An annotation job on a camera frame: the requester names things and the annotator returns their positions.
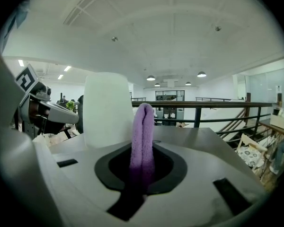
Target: white container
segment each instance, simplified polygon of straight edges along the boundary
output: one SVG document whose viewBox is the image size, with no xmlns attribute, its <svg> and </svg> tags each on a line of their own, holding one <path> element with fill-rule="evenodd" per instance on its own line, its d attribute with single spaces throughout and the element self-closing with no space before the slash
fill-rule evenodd
<svg viewBox="0 0 284 227">
<path fill-rule="evenodd" d="M 271 115 L 270 124 L 284 129 L 284 118 L 276 115 Z"/>
</svg>

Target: ceiling light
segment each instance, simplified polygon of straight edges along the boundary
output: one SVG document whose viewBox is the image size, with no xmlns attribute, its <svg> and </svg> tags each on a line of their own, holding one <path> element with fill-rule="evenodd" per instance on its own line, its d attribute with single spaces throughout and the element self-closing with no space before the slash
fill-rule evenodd
<svg viewBox="0 0 284 227">
<path fill-rule="evenodd" d="M 147 77 L 146 80 L 148 80 L 148 81 L 154 81 L 154 80 L 155 80 L 155 77 L 152 76 L 152 75 L 150 75 L 150 76 Z"/>
<path fill-rule="evenodd" d="M 23 60 L 18 60 L 18 62 L 19 62 L 19 64 L 20 64 L 20 66 L 24 66 Z"/>
<path fill-rule="evenodd" d="M 198 77 L 199 77 L 199 78 L 206 77 L 205 72 L 204 72 L 204 71 L 199 72 L 199 73 L 198 73 Z"/>
<path fill-rule="evenodd" d="M 67 66 L 64 71 L 68 71 L 71 68 L 71 66 Z"/>
</svg>

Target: purple towel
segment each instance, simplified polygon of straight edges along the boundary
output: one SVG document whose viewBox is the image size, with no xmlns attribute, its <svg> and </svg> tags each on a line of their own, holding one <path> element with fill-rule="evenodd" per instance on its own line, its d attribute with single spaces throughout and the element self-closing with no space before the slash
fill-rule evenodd
<svg viewBox="0 0 284 227">
<path fill-rule="evenodd" d="M 133 121 L 130 182 L 146 190 L 152 183 L 155 161 L 152 152 L 154 115 L 152 106 L 141 104 Z"/>
</svg>

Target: desk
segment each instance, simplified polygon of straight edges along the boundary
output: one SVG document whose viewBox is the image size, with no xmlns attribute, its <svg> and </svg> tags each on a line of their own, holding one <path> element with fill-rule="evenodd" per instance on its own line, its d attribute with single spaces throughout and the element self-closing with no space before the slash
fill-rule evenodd
<svg viewBox="0 0 284 227">
<path fill-rule="evenodd" d="M 274 126 L 274 125 L 271 125 L 270 124 L 270 119 L 265 119 L 265 120 L 259 121 L 259 124 L 269 128 L 269 129 L 271 129 L 273 131 L 276 131 L 279 134 L 284 135 L 284 129 L 279 128 L 279 127 Z"/>
<path fill-rule="evenodd" d="M 212 154 L 261 184 L 238 154 L 210 128 L 155 126 L 153 140 Z M 88 150 L 83 134 L 50 147 L 52 154 L 81 150 Z"/>
</svg>

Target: black slot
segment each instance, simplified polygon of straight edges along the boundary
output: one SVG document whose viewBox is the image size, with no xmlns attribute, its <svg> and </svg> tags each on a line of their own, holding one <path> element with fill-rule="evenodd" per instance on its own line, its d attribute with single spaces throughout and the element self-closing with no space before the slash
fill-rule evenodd
<svg viewBox="0 0 284 227">
<path fill-rule="evenodd" d="M 213 184 L 224 198 L 233 215 L 238 215 L 251 206 L 226 178 L 216 180 Z"/>
<path fill-rule="evenodd" d="M 75 159 L 57 162 L 57 164 L 60 168 L 65 167 L 65 166 L 70 166 L 70 165 L 73 165 L 73 164 L 76 164 L 76 163 L 78 163 L 78 162 Z"/>
</svg>

